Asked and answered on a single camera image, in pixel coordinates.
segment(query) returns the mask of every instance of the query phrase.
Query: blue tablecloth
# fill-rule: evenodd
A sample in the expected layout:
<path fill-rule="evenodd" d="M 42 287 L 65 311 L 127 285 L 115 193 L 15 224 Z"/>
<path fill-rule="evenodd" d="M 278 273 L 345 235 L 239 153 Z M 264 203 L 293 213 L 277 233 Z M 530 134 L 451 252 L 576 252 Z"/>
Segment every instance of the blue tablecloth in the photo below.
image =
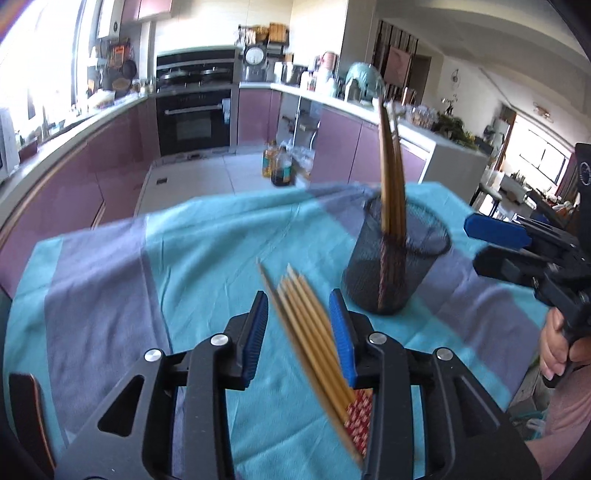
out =
<path fill-rule="evenodd" d="M 6 395 L 9 373 L 35 375 L 59 458 L 147 349 L 192 349 L 249 310 L 263 289 L 256 258 L 275 282 L 291 263 L 326 305 L 340 286 L 364 201 L 372 195 L 360 185 L 327 184 L 194 199 L 39 243 L 9 318 Z M 439 184 L 409 184 L 407 196 L 436 212 L 453 247 L 400 314 L 370 316 L 374 327 L 408 348 L 453 349 L 506 408 L 535 352 L 547 308 L 530 290 L 475 274 L 472 259 L 484 243 L 463 231 L 468 205 Z M 181 401 L 179 416 L 182 410 Z M 228 425 L 245 480 L 359 477 L 273 309 L 254 381 L 245 392 L 228 392 Z M 176 472 L 182 470 L 180 435 L 178 428 Z M 417 442 L 420 457 L 420 435 Z"/>

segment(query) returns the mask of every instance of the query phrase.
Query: countertop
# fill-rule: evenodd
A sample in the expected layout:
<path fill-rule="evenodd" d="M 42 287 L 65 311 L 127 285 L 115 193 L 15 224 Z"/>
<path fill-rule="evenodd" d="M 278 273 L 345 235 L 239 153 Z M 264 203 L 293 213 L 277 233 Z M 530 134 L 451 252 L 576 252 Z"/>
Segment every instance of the countertop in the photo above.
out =
<path fill-rule="evenodd" d="M 343 113 L 353 115 L 362 121 L 371 124 L 378 124 L 378 114 L 373 106 L 362 105 L 359 102 L 345 102 L 338 98 L 322 95 L 317 92 L 300 89 L 280 83 L 264 82 L 241 82 L 240 89 L 271 89 L 290 95 L 301 96 L 313 102 L 321 103 L 327 107 L 339 110 Z M 73 151 L 78 145 L 82 144 L 93 133 L 109 123 L 111 120 L 121 115 L 125 111 L 133 108 L 135 105 L 147 100 L 148 98 L 173 95 L 173 90 L 153 93 L 151 95 L 130 94 L 118 100 L 115 105 L 99 111 L 96 115 L 82 122 L 80 125 L 72 128 L 49 142 L 41 145 L 35 156 L 25 160 L 18 169 L 0 185 L 0 228 L 9 218 L 12 211 L 19 204 L 21 199 L 37 184 L 37 182 L 63 158 L 68 152 Z M 437 145 L 445 145 L 449 148 L 467 149 L 423 128 L 415 127 L 402 120 L 398 124 L 398 131 L 403 143 L 408 147 L 420 148 L 425 152 L 432 152 Z"/>
<path fill-rule="evenodd" d="M 299 87 L 284 85 L 282 83 L 268 83 L 268 82 L 240 82 L 240 89 L 271 89 L 277 92 L 288 93 L 290 95 L 300 96 L 312 102 L 318 102 L 322 105 L 339 110 L 343 113 L 356 116 L 360 120 L 378 125 L 378 113 L 374 110 L 373 105 L 364 105 L 359 102 L 345 102 L 344 100 L 323 95 L 318 92 L 311 92 Z M 398 122 L 398 133 L 402 140 L 406 140 L 416 147 L 420 147 L 425 151 L 433 151 L 435 145 L 445 145 L 448 148 L 453 148 L 463 151 L 471 151 L 465 147 L 454 143 L 441 135 L 437 135 L 425 128 L 416 127 L 415 125 L 400 120 Z M 483 155 L 479 151 L 473 150 L 474 155 Z"/>
<path fill-rule="evenodd" d="M 74 150 L 111 120 L 147 99 L 145 95 L 127 95 L 70 131 L 40 145 L 37 153 L 22 162 L 0 186 L 0 227 L 7 221 L 21 199 L 64 155 Z"/>

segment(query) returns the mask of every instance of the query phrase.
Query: black mesh pencil cup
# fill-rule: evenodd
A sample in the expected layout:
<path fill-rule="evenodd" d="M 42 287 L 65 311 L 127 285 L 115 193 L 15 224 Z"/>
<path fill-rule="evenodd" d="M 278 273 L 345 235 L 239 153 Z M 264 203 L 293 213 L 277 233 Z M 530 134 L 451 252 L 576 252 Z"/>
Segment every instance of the black mesh pencil cup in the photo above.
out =
<path fill-rule="evenodd" d="M 406 242 L 384 235 L 380 198 L 365 204 L 365 221 L 343 274 L 343 288 L 362 309 L 379 315 L 401 310 L 451 247 L 449 233 L 428 208 L 407 201 Z"/>

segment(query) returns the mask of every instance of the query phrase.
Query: purple cabinet door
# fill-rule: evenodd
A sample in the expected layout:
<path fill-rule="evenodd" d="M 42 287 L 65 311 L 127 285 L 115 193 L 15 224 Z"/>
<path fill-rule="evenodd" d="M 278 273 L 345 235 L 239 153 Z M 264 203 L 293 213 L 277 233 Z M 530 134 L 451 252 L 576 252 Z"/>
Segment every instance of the purple cabinet door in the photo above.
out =
<path fill-rule="evenodd" d="M 379 183 L 381 177 L 378 127 L 377 125 L 364 122 L 361 127 L 361 134 L 357 143 L 355 161 L 353 162 L 349 181 Z"/>
<path fill-rule="evenodd" d="M 310 181 L 349 181 L 362 121 L 328 108 L 322 110 Z"/>
<path fill-rule="evenodd" d="M 425 168 L 425 161 L 417 157 L 414 153 L 409 152 L 404 146 L 402 151 L 402 166 L 404 167 L 404 181 L 407 183 L 416 183 L 421 179 L 423 169 Z"/>
<path fill-rule="evenodd" d="M 141 0 L 139 6 L 139 19 L 154 15 L 169 14 L 173 0 Z"/>
<path fill-rule="evenodd" d="M 141 0 L 125 0 L 123 13 L 121 14 L 121 25 L 138 20 L 140 3 Z"/>
<path fill-rule="evenodd" d="M 88 140 L 95 172 L 143 162 L 138 108 L 119 115 Z"/>
<path fill-rule="evenodd" d="M 401 145 L 402 167 L 404 169 L 404 181 L 407 183 L 418 182 L 425 168 L 425 161 L 408 151 Z M 379 183 L 382 180 L 382 170 L 379 159 L 379 130 L 377 125 L 363 123 L 355 162 L 351 170 L 350 181 L 363 183 Z"/>
<path fill-rule="evenodd" d="M 0 284 L 14 297 L 36 243 L 92 225 L 103 202 L 84 143 L 25 208 L 0 251 Z"/>
<path fill-rule="evenodd" d="M 277 139 L 277 128 L 279 127 L 279 112 L 281 110 L 281 92 L 271 92 L 271 105 L 269 106 L 269 130 L 267 138 Z"/>
<path fill-rule="evenodd" d="M 239 147 L 264 145 L 274 138 L 274 136 L 269 138 L 269 112 L 272 94 L 271 90 L 240 90 L 238 97 Z"/>
<path fill-rule="evenodd" d="M 142 145 L 142 161 L 152 163 L 160 158 L 156 100 L 150 98 L 138 105 L 139 134 Z"/>
<path fill-rule="evenodd" d="M 100 224 L 133 217 L 149 164 L 131 164 L 96 174 L 105 199 Z"/>
<path fill-rule="evenodd" d="M 101 223 L 133 216 L 144 177 L 160 156 L 154 101 L 114 119 L 89 141 L 88 150 L 105 200 Z"/>

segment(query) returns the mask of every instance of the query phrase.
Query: oven door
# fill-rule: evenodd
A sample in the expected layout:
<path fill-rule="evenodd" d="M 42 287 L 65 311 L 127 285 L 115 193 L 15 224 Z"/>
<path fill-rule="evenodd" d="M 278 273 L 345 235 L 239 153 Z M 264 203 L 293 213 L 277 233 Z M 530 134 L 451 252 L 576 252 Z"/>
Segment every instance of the oven door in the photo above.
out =
<path fill-rule="evenodd" d="M 156 99 L 162 156 L 230 146 L 231 90 Z"/>

